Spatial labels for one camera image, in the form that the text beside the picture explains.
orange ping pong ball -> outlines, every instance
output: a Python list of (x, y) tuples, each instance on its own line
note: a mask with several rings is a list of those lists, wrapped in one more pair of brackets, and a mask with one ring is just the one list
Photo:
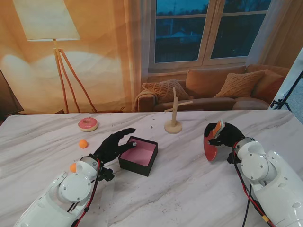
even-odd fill
[(87, 148), (88, 145), (89, 145), (89, 143), (87, 143), (86, 140), (79, 141), (79, 147), (81, 147), (81, 148)]
[(75, 162), (73, 164), (71, 164), (70, 170), (71, 170), (72, 173), (76, 172), (76, 163)]

sofa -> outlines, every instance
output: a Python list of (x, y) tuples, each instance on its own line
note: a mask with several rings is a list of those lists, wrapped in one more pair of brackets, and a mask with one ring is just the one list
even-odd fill
[[(179, 103), (192, 101), (191, 104), (178, 107), (178, 111), (190, 110), (264, 110), (268, 109), (270, 103), (254, 96), (251, 97), (220, 97), (214, 96), (220, 92), (223, 87), (228, 73), (250, 73), (260, 70), (270, 70), (283, 77), (289, 72), (288, 68), (269, 66), (269, 65), (249, 65), (216, 68), (216, 69), (201, 69), (189, 70), (186, 80), (178, 80), (178, 83), (191, 96), (190, 100), (182, 100)], [(173, 102), (158, 103), (157, 95), (142, 91), (136, 99), (137, 111), (139, 112), (161, 112), (170, 109)]]

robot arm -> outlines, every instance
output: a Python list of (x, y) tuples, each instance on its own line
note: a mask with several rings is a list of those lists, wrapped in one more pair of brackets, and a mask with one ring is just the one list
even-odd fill
[[(16, 227), (74, 227), (88, 211), (98, 181), (114, 178), (111, 169), (104, 163), (116, 159), (120, 154), (136, 146), (135, 142), (119, 146), (123, 136), (135, 129), (125, 129), (106, 138), (92, 155), (76, 163), (76, 172), (59, 175), (49, 187), (30, 205), (14, 226)], [(68, 210), (64, 204), (71, 204)]]
[[(215, 128), (209, 124), (205, 136)], [(303, 182), (297, 173), (274, 151), (265, 152), (253, 138), (245, 138), (239, 129), (226, 123), (211, 145), (233, 147), (227, 161), (241, 163), (267, 218), (277, 227), (303, 226)]]

pink donut toy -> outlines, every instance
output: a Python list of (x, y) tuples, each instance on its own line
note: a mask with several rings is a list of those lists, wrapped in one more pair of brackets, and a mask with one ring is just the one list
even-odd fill
[(87, 117), (79, 121), (78, 126), (82, 131), (94, 131), (98, 127), (98, 122), (95, 118)]

black box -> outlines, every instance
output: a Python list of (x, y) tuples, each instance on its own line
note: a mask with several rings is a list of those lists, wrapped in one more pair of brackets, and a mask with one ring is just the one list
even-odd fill
[(137, 146), (119, 156), (120, 167), (134, 173), (148, 176), (158, 154), (158, 143), (135, 136), (131, 136), (128, 139), (128, 143), (132, 141), (137, 142)]

